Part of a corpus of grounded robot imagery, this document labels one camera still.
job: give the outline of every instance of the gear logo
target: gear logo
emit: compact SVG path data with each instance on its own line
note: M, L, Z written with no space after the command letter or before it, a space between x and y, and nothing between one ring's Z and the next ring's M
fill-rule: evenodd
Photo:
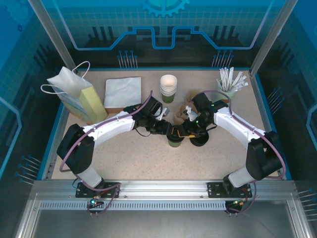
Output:
M18 24L22 24L28 18L29 7L27 0L0 0L0 6L5 6Z
M178 14L179 9L185 9L185 4L189 0L142 0L144 10L148 10L149 14L154 13L155 16L166 15L172 16L174 13Z

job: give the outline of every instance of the black bracket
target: black bracket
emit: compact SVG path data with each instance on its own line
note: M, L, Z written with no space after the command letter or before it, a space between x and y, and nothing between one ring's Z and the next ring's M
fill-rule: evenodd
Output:
M241 186L240 188L234 190L231 192L231 195L229 196L226 192L226 190L223 187L222 182L208 182L207 183L207 189L208 189L208 198L245 198L246 194L241 189L247 189L248 198L252 197L252 191L249 184L245 184Z
M113 186L116 184L118 184L118 183L117 182L107 182L104 184L104 188L107 188L107 187L110 187L110 186ZM103 193L101 195L101 198L112 198L114 193L115 193L115 190L116 190L116 187L110 189L109 191ZM96 192L96 191L93 191L93 190L87 188L86 186L84 186L84 184L82 182L79 182L77 184L77 191L75 194L75 197L77 197L77 198L92 198L94 196L97 196L98 194L100 194L100 192ZM118 197L119 197L119 191L117 192L117 194L114 198L118 198Z

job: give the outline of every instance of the beige work surface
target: beige work surface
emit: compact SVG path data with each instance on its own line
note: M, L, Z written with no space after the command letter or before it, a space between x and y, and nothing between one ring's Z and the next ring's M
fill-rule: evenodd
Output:
M101 101L105 99L105 82L109 78L141 77L142 102L151 90L153 96L162 102L159 80L165 74L177 77L177 91L174 102L163 103L170 113L164 119L173 123L173 115L184 102L186 94L193 89L216 89L219 70L183 71L92 71L85 79L91 82ZM237 92L232 102L233 111L253 124L264 129L259 108L250 84L248 72L244 71L249 86ZM70 115L65 131L72 124L85 124ZM135 130L122 133L106 141L94 150L93 166L105 179L222 179L227 174L245 165L246 148L225 129L218 127L209 132L210 139L203 147L196 147L185 138L181 146L169 146L166 136L141 137ZM74 179L70 173L61 173L58 158L53 179Z

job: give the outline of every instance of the paper bag handle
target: paper bag handle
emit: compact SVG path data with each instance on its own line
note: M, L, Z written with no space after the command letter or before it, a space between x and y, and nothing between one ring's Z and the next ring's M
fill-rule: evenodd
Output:
M42 85L41 85L41 91L44 92L44 93L47 93L47 94L62 94L62 93L66 93L66 92L59 92L59 93L48 92L48 91L45 91L45 90L43 89L43 86L50 86L50 87L56 87L56 88L58 88L58 87L55 86L55 85L51 85L51 84L42 84Z
M75 69L77 69L79 66L81 66L81 65L84 64L84 63L88 63L88 68L87 68L86 73L82 76L82 78L84 78L85 75L87 74L87 72L88 72L88 70L89 70L89 68L90 68L90 62L89 62L89 61L84 61L84 62L80 63L79 65L77 65L77 66L73 69L73 73L74 73Z

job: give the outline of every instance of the glass panel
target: glass panel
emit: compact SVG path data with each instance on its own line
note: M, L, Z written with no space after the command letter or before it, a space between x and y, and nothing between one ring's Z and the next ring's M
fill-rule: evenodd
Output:
M250 67L284 0L43 3L77 64Z
M40 85L63 63L27 1L1 1L0 22L0 231L15 237L38 171L21 156L42 160L60 104Z
M316 8L314 0L298 1L258 72L300 191L317 189Z

